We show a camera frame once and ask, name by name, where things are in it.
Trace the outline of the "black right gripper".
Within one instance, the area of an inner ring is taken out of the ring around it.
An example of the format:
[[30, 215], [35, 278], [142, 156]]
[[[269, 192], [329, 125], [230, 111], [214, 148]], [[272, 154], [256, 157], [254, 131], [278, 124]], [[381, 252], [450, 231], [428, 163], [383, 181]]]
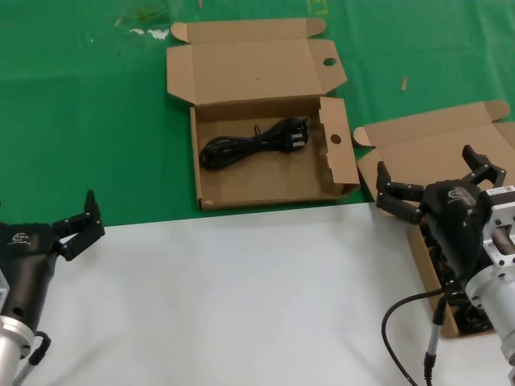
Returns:
[[[483, 181], [502, 187], [506, 171], [493, 165], [470, 145], [462, 151], [470, 172], [463, 180], [446, 180], [426, 186], [393, 182], [383, 163], [377, 163], [376, 206], [417, 225], [424, 219], [447, 263], [458, 278], [470, 278], [478, 271], [483, 254], [483, 215], [476, 210]], [[414, 206], [410, 202], [420, 203]]]

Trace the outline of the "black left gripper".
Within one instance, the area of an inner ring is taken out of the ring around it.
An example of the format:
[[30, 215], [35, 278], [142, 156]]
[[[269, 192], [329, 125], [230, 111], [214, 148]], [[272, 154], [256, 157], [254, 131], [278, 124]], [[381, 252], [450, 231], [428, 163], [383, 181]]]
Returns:
[[1, 315], [36, 328], [58, 254], [72, 261], [105, 235], [93, 190], [82, 213], [49, 224], [1, 224], [1, 271], [9, 291]]

